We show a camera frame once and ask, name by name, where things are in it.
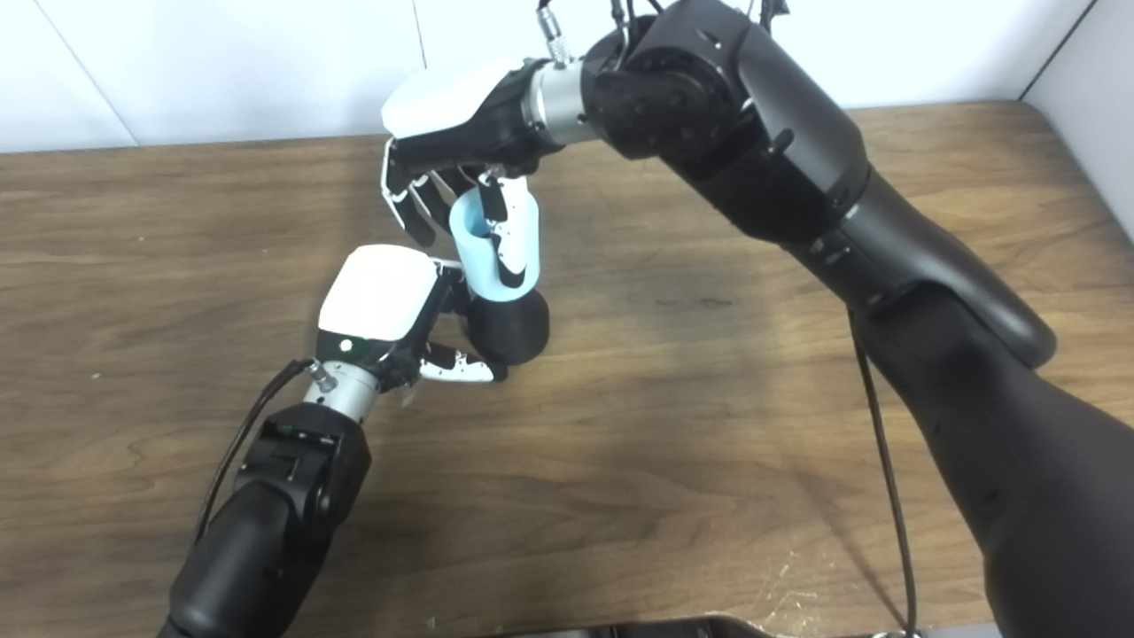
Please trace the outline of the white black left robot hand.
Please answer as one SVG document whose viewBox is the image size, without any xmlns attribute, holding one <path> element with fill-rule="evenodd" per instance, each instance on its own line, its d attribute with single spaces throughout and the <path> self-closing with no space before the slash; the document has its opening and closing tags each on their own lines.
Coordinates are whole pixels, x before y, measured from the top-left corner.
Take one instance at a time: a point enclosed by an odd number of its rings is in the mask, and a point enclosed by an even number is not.
<svg viewBox="0 0 1134 638">
<path fill-rule="evenodd" d="M 502 383 L 505 364 L 431 339 L 438 318 L 468 315 L 471 301 L 462 263 L 400 245 L 362 245 L 324 296 L 315 358 L 369 373 L 381 394 L 421 378 Z"/>
</svg>

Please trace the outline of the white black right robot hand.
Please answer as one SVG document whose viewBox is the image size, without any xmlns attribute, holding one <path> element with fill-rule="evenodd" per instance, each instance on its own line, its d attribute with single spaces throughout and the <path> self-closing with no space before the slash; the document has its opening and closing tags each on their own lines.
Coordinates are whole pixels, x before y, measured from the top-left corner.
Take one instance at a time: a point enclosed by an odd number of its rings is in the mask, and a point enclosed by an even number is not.
<svg viewBox="0 0 1134 638">
<path fill-rule="evenodd" d="M 405 80 L 382 105 L 381 190 L 401 230 L 429 247 L 450 213 L 438 193 L 476 192 L 500 283 L 518 288 L 528 267 L 525 178 L 560 151 L 531 104 L 545 65 L 507 59 L 441 67 Z"/>
</svg>

